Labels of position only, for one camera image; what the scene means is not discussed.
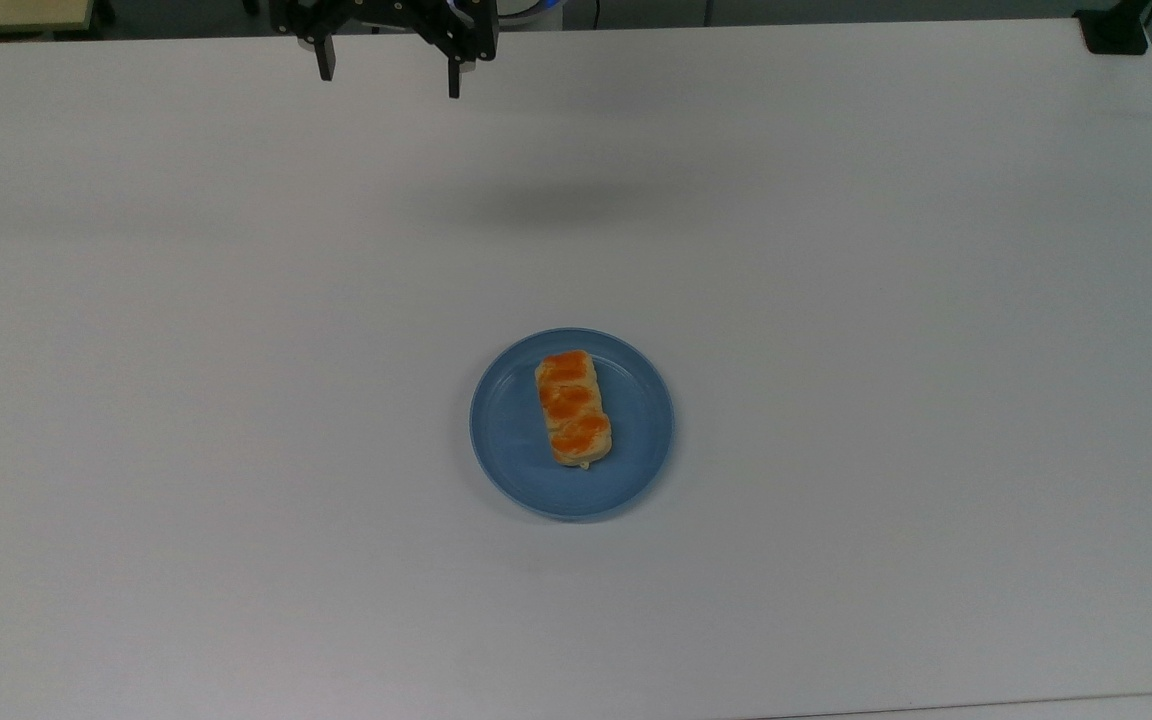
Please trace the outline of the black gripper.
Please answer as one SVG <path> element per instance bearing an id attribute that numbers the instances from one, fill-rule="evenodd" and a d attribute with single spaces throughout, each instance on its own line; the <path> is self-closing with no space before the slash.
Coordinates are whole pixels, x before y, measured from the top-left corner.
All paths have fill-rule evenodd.
<path id="1" fill-rule="evenodd" d="M 494 1 L 273 1 L 271 29 L 297 37 L 312 51 L 320 79 L 332 82 L 338 54 L 333 36 L 348 22 L 411 32 L 447 56 L 448 97 L 460 99 L 465 61 L 497 54 Z"/>

